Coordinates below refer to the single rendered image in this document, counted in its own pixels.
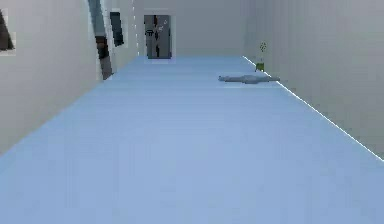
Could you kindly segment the green potted house plant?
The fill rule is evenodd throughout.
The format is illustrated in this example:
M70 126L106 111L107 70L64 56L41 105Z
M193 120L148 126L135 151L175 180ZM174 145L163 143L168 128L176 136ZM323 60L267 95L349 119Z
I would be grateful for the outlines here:
M259 60L256 63L256 71L264 71L264 56L267 50L267 43L265 41L261 41L259 45L260 54Z

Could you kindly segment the dark framed wall picture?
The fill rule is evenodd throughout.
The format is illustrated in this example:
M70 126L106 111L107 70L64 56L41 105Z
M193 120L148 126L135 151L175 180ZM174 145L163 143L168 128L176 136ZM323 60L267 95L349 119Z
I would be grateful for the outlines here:
M0 54L12 55L14 52L15 44L7 26L6 15L0 9Z
M113 43L115 47L121 46L125 43L123 33L123 19L119 11L111 11L109 13Z

